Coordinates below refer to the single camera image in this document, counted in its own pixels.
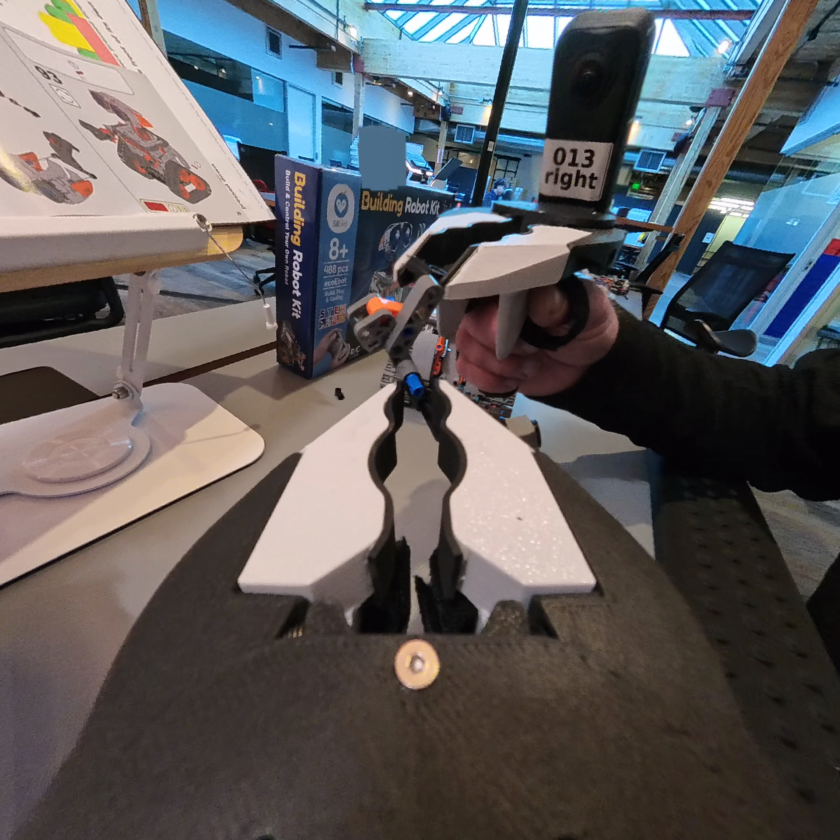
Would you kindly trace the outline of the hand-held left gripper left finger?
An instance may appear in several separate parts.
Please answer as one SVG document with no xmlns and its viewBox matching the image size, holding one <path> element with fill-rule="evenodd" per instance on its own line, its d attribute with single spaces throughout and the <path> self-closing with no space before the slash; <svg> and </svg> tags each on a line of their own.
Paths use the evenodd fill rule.
<svg viewBox="0 0 840 840">
<path fill-rule="evenodd" d="M 404 630 L 404 541 L 386 478 L 403 388 L 382 388 L 305 447 L 238 577 L 249 594 L 339 606 L 363 632 Z"/>
</svg>

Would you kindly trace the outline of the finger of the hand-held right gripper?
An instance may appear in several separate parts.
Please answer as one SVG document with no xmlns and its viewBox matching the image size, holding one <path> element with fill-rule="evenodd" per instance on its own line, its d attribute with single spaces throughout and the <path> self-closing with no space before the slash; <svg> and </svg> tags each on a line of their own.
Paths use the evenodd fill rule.
<svg viewBox="0 0 840 840">
<path fill-rule="evenodd" d="M 569 343 L 583 330 L 590 307 L 585 282 L 564 272 L 574 248 L 591 242 L 589 229 L 535 225 L 525 234 L 470 246 L 447 275 L 438 333 L 453 339 L 470 301 L 498 298 L 497 343 Z M 528 317 L 530 290 L 558 285 L 572 317 L 562 336 L 543 332 Z"/>
<path fill-rule="evenodd" d="M 442 214 L 398 257 L 392 278 L 399 280 L 412 258 L 430 266 L 452 266 L 467 249 L 480 242 L 478 226 L 496 224 L 496 214 Z"/>
</svg>

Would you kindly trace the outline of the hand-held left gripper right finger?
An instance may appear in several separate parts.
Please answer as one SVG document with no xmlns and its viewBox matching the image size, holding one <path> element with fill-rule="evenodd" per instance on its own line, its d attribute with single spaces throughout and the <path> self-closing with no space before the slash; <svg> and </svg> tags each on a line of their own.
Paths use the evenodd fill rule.
<svg viewBox="0 0 840 840">
<path fill-rule="evenodd" d="M 449 481 L 432 561 L 443 626 L 501 602 L 588 595 L 596 578 L 532 448 L 446 381 L 432 387 L 437 464 Z"/>
</svg>

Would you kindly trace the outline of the dark grey angled toy beam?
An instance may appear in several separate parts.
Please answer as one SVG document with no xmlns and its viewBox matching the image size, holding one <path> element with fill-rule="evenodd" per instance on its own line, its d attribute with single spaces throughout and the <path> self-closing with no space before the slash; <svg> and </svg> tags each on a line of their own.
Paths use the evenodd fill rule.
<svg viewBox="0 0 840 840">
<path fill-rule="evenodd" d="M 444 293 L 445 289 L 432 275 L 420 276 L 395 317 L 395 326 L 385 342 L 395 380 L 415 408 L 424 406 L 427 388 L 413 361 L 413 346 Z"/>
</svg>

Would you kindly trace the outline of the person's right forearm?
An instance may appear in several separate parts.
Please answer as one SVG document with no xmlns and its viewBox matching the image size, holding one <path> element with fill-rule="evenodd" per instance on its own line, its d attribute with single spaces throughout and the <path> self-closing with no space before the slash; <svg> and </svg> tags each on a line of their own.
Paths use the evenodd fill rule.
<svg viewBox="0 0 840 840">
<path fill-rule="evenodd" d="M 839 351 L 764 366 L 683 344 L 628 314 L 606 356 L 538 401 L 707 477 L 839 498 Z"/>
</svg>

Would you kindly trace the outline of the person's right hand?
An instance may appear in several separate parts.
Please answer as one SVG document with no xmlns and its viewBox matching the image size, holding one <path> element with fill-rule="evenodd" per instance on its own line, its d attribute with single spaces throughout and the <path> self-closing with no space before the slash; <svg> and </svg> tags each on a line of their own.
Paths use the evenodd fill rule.
<svg viewBox="0 0 840 840">
<path fill-rule="evenodd" d="M 501 360 L 496 353 L 498 304 L 488 300 L 465 314 L 456 333 L 456 369 L 482 392 L 543 397 L 575 385 L 612 349 L 619 330 L 616 310 L 605 290 L 584 282 L 589 318 L 583 330 L 557 350 L 539 350 L 518 341 Z"/>
</svg>

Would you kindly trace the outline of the black pole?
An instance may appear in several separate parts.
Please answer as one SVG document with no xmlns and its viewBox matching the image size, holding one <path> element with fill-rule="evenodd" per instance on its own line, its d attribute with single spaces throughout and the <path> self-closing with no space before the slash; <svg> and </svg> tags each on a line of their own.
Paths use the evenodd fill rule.
<svg viewBox="0 0 840 840">
<path fill-rule="evenodd" d="M 470 199 L 470 205 L 481 207 L 487 192 L 487 182 L 490 175 L 493 154 L 501 125 L 503 109 L 508 97 L 511 75 L 515 66 L 522 29 L 529 7 L 528 1 L 515 1 L 513 4 L 511 21 L 507 31 L 507 39 L 500 60 L 490 115 L 486 126 L 486 134 L 479 157 L 476 181 Z"/>
</svg>

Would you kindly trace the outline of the blue robot kit box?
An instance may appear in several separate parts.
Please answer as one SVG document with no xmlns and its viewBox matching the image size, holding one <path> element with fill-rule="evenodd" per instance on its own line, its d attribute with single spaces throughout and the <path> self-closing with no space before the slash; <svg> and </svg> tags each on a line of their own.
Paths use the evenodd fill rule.
<svg viewBox="0 0 840 840">
<path fill-rule="evenodd" d="M 414 183 L 375 190 L 358 172 L 280 154 L 275 176 L 276 357 L 311 380 L 365 356 L 351 306 L 369 294 L 405 299 L 394 264 L 455 196 Z"/>
</svg>

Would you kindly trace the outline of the tracked toy robot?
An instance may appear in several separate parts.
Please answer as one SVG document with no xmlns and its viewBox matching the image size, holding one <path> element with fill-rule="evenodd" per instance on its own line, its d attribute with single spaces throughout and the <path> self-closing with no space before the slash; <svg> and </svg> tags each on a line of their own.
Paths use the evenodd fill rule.
<svg viewBox="0 0 840 840">
<path fill-rule="evenodd" d="M 455 367 L 456 356 L 455 342 L 440 337 L 435 328 L 424 330 L 417 337 L 412 350 L 413 362 L 424 384 L 429 377 L 445 379 L 526 444 L 541 449 L 542 436 L 538 422 L 525 415 L 513 415 L 516 395 L 486 395 L 480 392 L 459 376 Z"/>
</svg>

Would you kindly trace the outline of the grey office chair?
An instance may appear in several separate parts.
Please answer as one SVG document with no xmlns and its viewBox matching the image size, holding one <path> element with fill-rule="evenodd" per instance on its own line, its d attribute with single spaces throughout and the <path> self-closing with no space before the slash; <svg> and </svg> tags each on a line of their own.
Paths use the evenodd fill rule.
<svg viewBox="0 0 840 840">
<path fill-rule="evenodd" d="M 669 302 L 659 327 L 710 354 L 748 358 L 757 335 L 732 324 L 792 254 L 724 242 Z"/>
</svg>

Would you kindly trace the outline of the black dimpled pad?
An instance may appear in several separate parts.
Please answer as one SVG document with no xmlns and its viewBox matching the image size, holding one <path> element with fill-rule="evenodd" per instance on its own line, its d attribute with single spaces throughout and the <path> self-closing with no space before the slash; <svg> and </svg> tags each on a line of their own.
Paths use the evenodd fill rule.
<svg viewBox="0 0 840 840">
<path fill-rule="evenodd" d="M 657 562 L 785 788 L 839 838 L 838 675 L 751 489 L 646 456 Z"/>
</svg>

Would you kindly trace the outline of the dark desk mat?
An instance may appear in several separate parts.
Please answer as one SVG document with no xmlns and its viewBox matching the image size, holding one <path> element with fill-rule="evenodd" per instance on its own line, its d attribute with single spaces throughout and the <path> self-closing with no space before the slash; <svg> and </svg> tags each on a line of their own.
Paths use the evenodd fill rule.
<svg viewBox="0 0 840 840">
<path fill-rule="evenodd" d="M 1 375 L 1 424 L 99 399 L 68 376 L 39 366 Z"/>
</svg>

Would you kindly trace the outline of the person's leg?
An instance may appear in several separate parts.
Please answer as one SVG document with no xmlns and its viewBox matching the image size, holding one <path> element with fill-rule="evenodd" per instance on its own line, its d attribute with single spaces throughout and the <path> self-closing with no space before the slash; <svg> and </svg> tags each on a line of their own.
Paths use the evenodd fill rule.
<svg viewBox="0 0 840 840">
<path fill-rule="evenodd" d="M 839 668 L 839 557 L 825 572 L 806 608 L 835 668 Z"/>
</svg>

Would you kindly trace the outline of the instruction booklet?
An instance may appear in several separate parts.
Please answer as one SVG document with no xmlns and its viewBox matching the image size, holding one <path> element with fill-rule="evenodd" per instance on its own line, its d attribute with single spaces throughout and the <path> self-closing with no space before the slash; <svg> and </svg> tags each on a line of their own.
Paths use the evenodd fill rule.
<svg viewBox="0 0 840 840">
<path fill-rule="evenodd" d="M 2 276 L 220 256 L 270 218 L 126 2 L 1 2 Z"/>
</svg>

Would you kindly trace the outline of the wooden post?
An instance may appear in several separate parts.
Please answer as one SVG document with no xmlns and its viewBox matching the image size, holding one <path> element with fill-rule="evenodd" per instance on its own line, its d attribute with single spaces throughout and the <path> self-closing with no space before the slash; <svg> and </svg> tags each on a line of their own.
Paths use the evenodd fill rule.
<svg viewBox="0 0 840 840">
<path fill-rule="evenodd" d="M 817 5 L 817 1 L 789 1 L 776 18 L 675 222 L 674 234 L 682 235 L 683 239 L 675 252 L 646 281 L 654 291 L 644 299 L 645 319 L 649 319 L 653 313 L 655 297 L 668 285 L 682 253 L 740 151 L 748 130 L 760 114 L 784 65 L 799 44 Z"/>
</svg>

